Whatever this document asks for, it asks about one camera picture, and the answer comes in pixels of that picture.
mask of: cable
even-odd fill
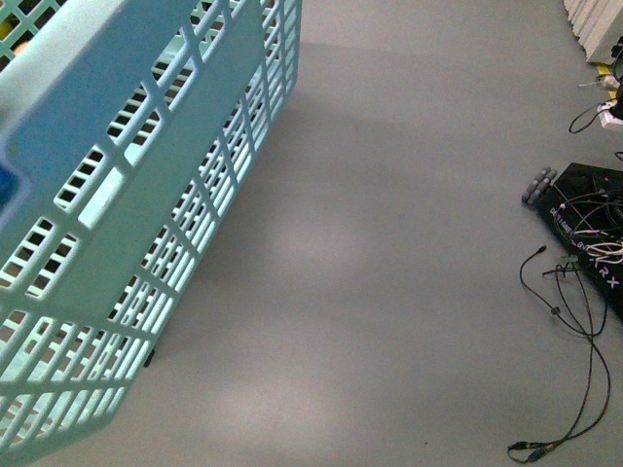
[[[598,108],[600,105],[607,104],[608,102],[610,102],[612,100],[614,100],[614,99],[610,99],[610,100],[607,100],[605,102],[601,102],[601,103],[596,104],[596,105],[591,105],[588,109],[586,109],[584,112],[582,112],[580,115],[578,115],[577,117],[575,117],[573,119],[573,121],[571,122],[571,125],[568,126],[568,132],[571,133],[571,134],[577,134],[577,133],[580,133],[580,132],[584,131],[586,128],[588,128],[590,125],[592,125],[595,122],[595,120],[597,119],[597,117],[600,114],[602,114],[603,112],[608,111],[609,109],[602,109],[602,110],[596,112],[595,115],[593,116],[593,118],[590,120],[590,122],[588,124],[578,128],[578,129],[573,129],[573,126],[577,123],[578,120],[580,120],[582,117],[584,117],[586,114],[588,114],[591,110]]]
[[[521,442],[518,442],[518,443],[515,443],[515,444],[509,446],[506,449],[507,455],[514,462],[517,462],[518,464],[522,464],[522,465],[532,464],[532,463],[540,460],[545,455],[547,455],[548,453],[550,453],[553,450],[557,449],[559,446],[561,446],[562,444],[566,443],[567,441],[571,441],[571,440],[574,440],[576,438],[579,438],[580,436],[588,433],[590,430],[595,428],[599,424],[599,422],[602,421],[602,419],[605,416],[605,413],[607,412],[607,408],[608,408],[609,401],[610,401],[610,396],[611,396],[611,389],[612,389],[612,380],[611,380],[611,375],[610,375],[610,369],[609,369],[609,367],[608,367],[608,365],[607,365],[607,363],[605,361],[604,355],[602,354],[600,349],[595,344],[595,338],[597,336],[599,336],[603,332],[603,330],[605,328],[605,321],[606,321],[607,309],[608,309],[607,297],[606,297],[606,295],[604,295],[604,300],[605,300],[604,317],[603,317],[603,320],[602,320],[602,323],[600,325],[599,330],[596,332],[595,331],[595,323],[594,323],[594,320],[593,320],[593,312],[591,310],[591,306],[590,306],[590,303],[589,303],[589,300],[588,300],[588,294],[587,294],[586,289],[584,287],[584,282],[582,281],[582,278],[581,278],[581,276],[579,274],[581,271],[582,272],[588,272],[588,270],[580,269],[577,266],[573,266],[571,268],[568,268],[568,267],[564,267],[562,265],[556,265],[556,267],[554,269],[544,272],[543,273],[544,277],[546,275],[549,275],[549,274],[554,274],[554,277],[556,279],[556,286],[557,286],[559,295],[561,297],[561,300],[563,301],[563,304],[565,305],[565,309],[566,309],[568,315],[571,317],[571,319],[572,319],[572,321],[574,322],[575,325],[572,325],[571,323],[569,323],[561,315],[562,312],[561,312],[559,307],[552,306],[545,298],[543,298],[541,295],[539,295],[537,292],[535,292],[534,289],[532,289],[532,287],[530,287],[526,283],[526,281],[524,279],[524,268],[526,267],[526,265],[532,259],[534,259],[537,255],[539,255],[542,252],[544,252],[545,249],[546,249],[545,246],[541,246],[535,253],[530,255],[522,263],[522,265],[519,268],[520,281],[521,281],[522,285],[528,291],[530,291],[535,297],[537,297],[545,305],[547,305],[550,308],[551,313],[554,316],[556,316],[559,320],[561,320],[561,322],[565,326],[567,326],[571,331],[573,331],[577,335],[579,335],[582,338],[586,339],[586,341],[590,344],[591,349],[590,349],[590,354],[589,354],[589,368],[588,368],[586,387],[585,387],[585,390],[584,390],[584,395],[582,397],[582,403],[580,405],[580,409],[578,411],[577,416],[575,417],[575,420],[571,424],[570,429],[567,431],[567,433],[562,438],[560,438],[558,440],[554,440],[554,441],[548,441],[548,442],[526,442],[526,441],[521,441]],[[588,317],[588,327],[589,327],[588,331],[587,331],[586,327],[584,325],[582,325],[582,323],[579,321],[579,319],[577,318],[575,313],[572,311],[571,307],[568,304],[567,297],[565,296],[565,293],[563,291],[563,288],[562,288],[562,285],[561,285],[561,276],[563,278],[566,278],[568,272],[573,272],[573,274],[575,275],[575,278],[577,279],[578,284],[580,286],[580,290],[581,290],[581,293],[582,293],[582,299],[583,299],[584,306],[586,308],[586,314],[587,314],[587,317]],[[606,378],[607,378],[607,388],[606,388],[605,400],[604,400],[604,403],[602,405],[602,409],[601,409],[599,415],[597,416],[597,418],[595,418],[595,420],[593,422],[591,422],[589,425],[587,425],[586,427],[584,427],[580,431],[574,433],[574,431],[576,430],[576,428],[578,427],[578,425],[579,425],[579,423],[580,423],[580,421],[582,419],[582,416],[584,415],[584,411],[586,410],[586,406],[588,404],[588,398],[589,398],[589,394],[591,392],[591,387],[592,387],[592,384],[593,384],[593,371],[594,371],[595,355],[598,356],[602,366],[604,367],[605,375],[606,375]],[[518,450],[531,450],[531,453],[525,459],[522,459],[522,458],[519,458],[519,457],[516,457],[515,455],[513,455],[513,452],[514,451],[518,451]]]

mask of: cable connector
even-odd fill
[[[528,458],[526,459],[527,464],[534,464],[537,460],[542,459],[547,454],[549,454],[552,450],[554,450],[558,445],[547,445],[533,451]]]
[[[525,449],[537,449],[543,448],[545,445],[543,443],[531,443],[529,441],[519,441],[514,445],[509,446],[508,450],[525,450]]]

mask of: floor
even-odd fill
[[[561,254],[520,195],[616,168],[562,0],[306,0],[300,80],[115,421],[53,466],[514,465],[568,429],[588,347],[518,280]],[[623,466],[623,327],[604,421],[540,465]],[[596,413],[604,389],[596,376]]]

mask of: plastic basket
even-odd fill
[[[110,422],[294,87],[302,6],[3,3],[0,464],[20,465]]]

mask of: yellow object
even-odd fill
[[[609,73],[612,73],[612,71],[610,70],[610,67],[608,65],[603,64],[603,63],[598,63],[595,67],[597,68],[597,71],[599,71],[600,74],[602,74],[602,75],[607,75]],[[616,91],[614,91],[614,90],[611,90],[609,92],[609,94],[610,94],[610,98],[611,99],[616,97]]]
[[[11,31],[13,31],[13,27],[8,21],[0,22],[0,41],[3,41],[4,38],[11,33]]]

